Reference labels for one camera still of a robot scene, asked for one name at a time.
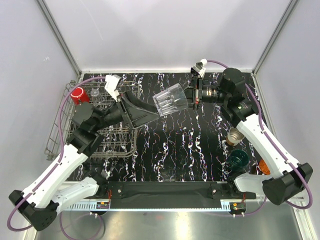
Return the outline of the large clear plastic cup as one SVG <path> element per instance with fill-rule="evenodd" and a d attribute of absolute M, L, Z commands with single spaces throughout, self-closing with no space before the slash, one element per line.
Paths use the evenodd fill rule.
<path fill-rule="evenodd" d="M 161 117 L 189 107 L 184 90 L 179 83 L 155 94 L 152 98 Z"/>

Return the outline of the small clear plastic cup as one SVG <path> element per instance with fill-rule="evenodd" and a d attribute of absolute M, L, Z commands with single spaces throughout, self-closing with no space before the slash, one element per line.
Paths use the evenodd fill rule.
<path fill-rule="evenodd" d="M 92 89 L 90 91 L 90 101 L 95 105 L 99 105 L 103 101 L 103 97 L 98 89 Z"/>

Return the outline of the red plastic cup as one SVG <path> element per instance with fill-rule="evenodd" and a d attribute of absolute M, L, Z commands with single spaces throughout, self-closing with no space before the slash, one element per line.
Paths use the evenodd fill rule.
<path fill-rule="evenodd" d="M 86 91 L 82 87 L 77 87 L 72 93 L 70 94 L 70 97 L 75 105 L 80 105 L 82 103 L 89 103 L 90 98 L 87 95 Z"/>

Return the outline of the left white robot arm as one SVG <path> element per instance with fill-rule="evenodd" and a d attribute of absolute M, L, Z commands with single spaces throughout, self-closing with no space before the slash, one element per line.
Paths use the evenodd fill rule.
<path fill-rule="evenodd" d="M 9 200 L 15 211 L 37 231 L 47 228 L 67 207 L 78 201 L 107 195 L 108 182 L 101 173 L 88 173 L 79 183 L 60 191 L 59 187 L 70 174 L 94 152 L 104 136 L 100 130 L 124 122 L 131 130 L 160 117 L 155 105 L 139 100 L 130 91 L 121 94 L 113 104 L 103 110 L 89 102 L 76 106 L 72 122 L 76 129 L 69 136 L 60 154 L 50 166 L 24 190 L 14 190 Z"/>

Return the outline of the white steel tumbler brown band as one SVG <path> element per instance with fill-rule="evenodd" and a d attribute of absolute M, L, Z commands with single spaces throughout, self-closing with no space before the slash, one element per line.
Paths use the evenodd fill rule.
<path fill-rule="evenodd" d="M 239 144 L 245 136 L 235 127 L 230 128 L 226 136 L 226 143 L 229 146 L 236 146 Z"/>

